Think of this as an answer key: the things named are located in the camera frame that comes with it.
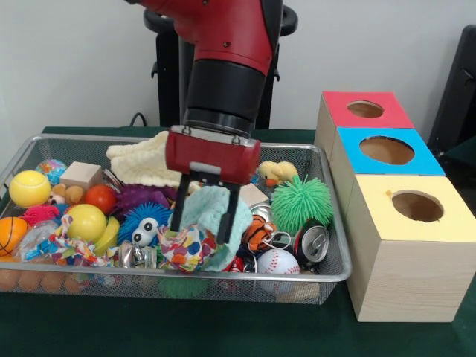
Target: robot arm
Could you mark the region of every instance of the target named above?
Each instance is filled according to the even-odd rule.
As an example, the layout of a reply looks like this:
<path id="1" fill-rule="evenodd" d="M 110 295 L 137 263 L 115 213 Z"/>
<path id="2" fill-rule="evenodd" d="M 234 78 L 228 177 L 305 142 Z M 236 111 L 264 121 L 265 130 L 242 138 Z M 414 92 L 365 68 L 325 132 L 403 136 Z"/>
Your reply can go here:
<path id="1" fill-rule="evenodd" d="M 228 242 L 239 189 L 260 159 L 249 139 L 277 48 L 283 0 L 127 0 L 175 20 L 195 45 L 184 125 L 170 129 L 166 162 L 182 172 L 171 230 L 178 231 L 190 181 L 230 190 L 218 243 Z"/>

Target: wire mesh basket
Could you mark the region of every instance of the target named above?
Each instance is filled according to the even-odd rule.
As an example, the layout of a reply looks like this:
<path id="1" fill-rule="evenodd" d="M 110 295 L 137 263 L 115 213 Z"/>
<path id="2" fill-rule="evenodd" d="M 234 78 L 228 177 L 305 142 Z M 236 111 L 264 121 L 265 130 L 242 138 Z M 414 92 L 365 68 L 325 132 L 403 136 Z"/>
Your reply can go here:
<path id="1" fill-rule="evenodd" d="M 11 179 L 18 172 L 34 170 L 39 162 L 50 158 L 67 165 L 82 161 L 109 168 L 106 151 L 110 145 L 141 140 L 146 139 L 51 134 L 30 138 L 0 174 L 1 217 L 23 213 L 7 193 Z M 0 263 L 0 292 L 322 304 L 335 285 L 346 280 L 351 272 L 349 250 L 325 153 L 313 145 L 263 143 L 261 160 L 290 161 L 301 178 L 318 177 L 331 190 L 335 216 L 329 230 L 328 252 L 317 274 L 183 274 L 158 269 Z"/>

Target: yellow tennis ball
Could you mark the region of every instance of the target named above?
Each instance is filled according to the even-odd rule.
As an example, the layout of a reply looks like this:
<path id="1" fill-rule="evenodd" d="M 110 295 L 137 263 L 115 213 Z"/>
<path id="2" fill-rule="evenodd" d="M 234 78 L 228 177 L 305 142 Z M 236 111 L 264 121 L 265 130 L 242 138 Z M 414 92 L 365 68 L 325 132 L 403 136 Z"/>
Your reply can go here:
<path id="1" fill-rule="evenodd" d="M 22 208 L 44 204 L 50 197 L 50 192 L 48 178 L 33 170 L 16 174 L 8 189 L 12 201 Z"/>
<path id="2" fill-rule="evenodd" d="M 73 222 L 68 230 L 68 237 L 80 238 L 85 242 L 96 243 L 106 230 L 104 213 L 93 205 L 76 205 L 68 211 Z"/>

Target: green spiky ball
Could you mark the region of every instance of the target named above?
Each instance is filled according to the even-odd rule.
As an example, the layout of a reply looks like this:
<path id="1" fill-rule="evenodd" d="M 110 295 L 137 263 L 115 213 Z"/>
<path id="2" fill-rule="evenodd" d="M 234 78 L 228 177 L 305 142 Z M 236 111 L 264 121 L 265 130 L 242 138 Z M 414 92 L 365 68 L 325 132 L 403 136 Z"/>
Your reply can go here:
<path id="1" fill-rule="evenodd" d="M 158 288 L 165 296 L 175 299 L 191 299 L 203 293 L 210 285 L 206 279 L 166 277 L 158 281 Z"/>
<path id="2" fill-rule="evenodd" d="M 271 204 L 273 222 L 280 231 L 296 234 L 311 218 L 323 225 L 331 223 L 334 211 L 329 188 L 318 178 L 302 182 L 295 176 L 291 182 L 274 191 Z"/>

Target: white wall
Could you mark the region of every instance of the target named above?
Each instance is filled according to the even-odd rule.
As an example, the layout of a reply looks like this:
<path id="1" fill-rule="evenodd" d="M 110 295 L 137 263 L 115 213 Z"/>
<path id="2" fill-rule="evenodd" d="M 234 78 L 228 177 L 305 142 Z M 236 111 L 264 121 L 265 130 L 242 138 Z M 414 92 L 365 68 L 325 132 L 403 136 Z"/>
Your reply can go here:
<path id="1" fill-rule="evenodd" d="M 474 0 L 285 0 L 271 126 L 314 129 L 323 90 L 390 90 L 427 138 Z M 121 0 L 0 1 L 0 167 L 46 125 L 158 124 L 155 35 Z"/>

